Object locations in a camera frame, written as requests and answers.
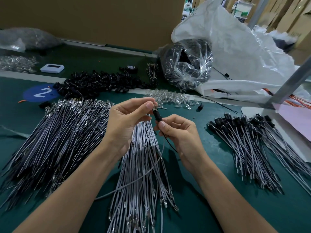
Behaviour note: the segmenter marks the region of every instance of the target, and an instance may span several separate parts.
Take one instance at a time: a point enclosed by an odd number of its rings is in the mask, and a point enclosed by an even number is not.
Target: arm
[[[154,98],[139,98],[113,106],[99,146],[14,233],[78,232],[108,174],[127,152],[134,126],[151,120],[146,113],[154,103]]]
[[[163,118],[155,130],[174,142],[183,165],[196,179],[224,232],[276,232],[208,157],[194,122],[171,115]]]

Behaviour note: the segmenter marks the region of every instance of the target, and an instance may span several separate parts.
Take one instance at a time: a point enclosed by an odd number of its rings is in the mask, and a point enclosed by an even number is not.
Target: metal pole
[[[310,75],[311,56],[309,56],[263,107],[270,108],[272,103],[282,104]]]
[[[253,16],[251,17],[251,19],[247,25],[251,30],[257,24],[263,10],[265,9],[266,5],[268,4],[268,1],[269,0],[260,0],[259,1],[256,10],[255,10]]]

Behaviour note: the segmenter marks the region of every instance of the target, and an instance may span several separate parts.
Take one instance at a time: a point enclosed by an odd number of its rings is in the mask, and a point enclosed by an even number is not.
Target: blue label with white number
[[[23,98],[29,102],[44,102],[58,97],[59,94],[53,88],[52,83],[42,84],[27,89],[23,93]]]

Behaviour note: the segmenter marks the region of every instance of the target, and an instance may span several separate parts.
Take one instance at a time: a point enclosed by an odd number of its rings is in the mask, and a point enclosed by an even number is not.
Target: fingernail
[[[159,127],[160,129],[163,129],[163,128],[165,127],[165,125],[166,125],[166,123],[165,123],[164,121],[160,121],[160,122],[158,123],[158,127]]]
[[[147,104],[146,104],[147,108],[148,109],[152,109],[153,108],[153,103],[151,101],[149,101]]]

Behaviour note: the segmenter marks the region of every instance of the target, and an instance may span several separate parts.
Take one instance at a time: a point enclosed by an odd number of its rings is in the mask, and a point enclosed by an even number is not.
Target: hand
[[[109,112],[106,134],[98,148],[107,148],[113,155],[112,160],[117,162],[124,156],[130,147],[134,126],[141,121],[150,121],[154,98],[135,98],[116,104]]]
[[[161,130],[159,135],[163,133],[170,138],[180,156],[181,162],[193,176],[197,175],[202,160],[207,156],[196,125],[193,121],[185,119],[176,114],[172,114],[154,127],[155,131]]]

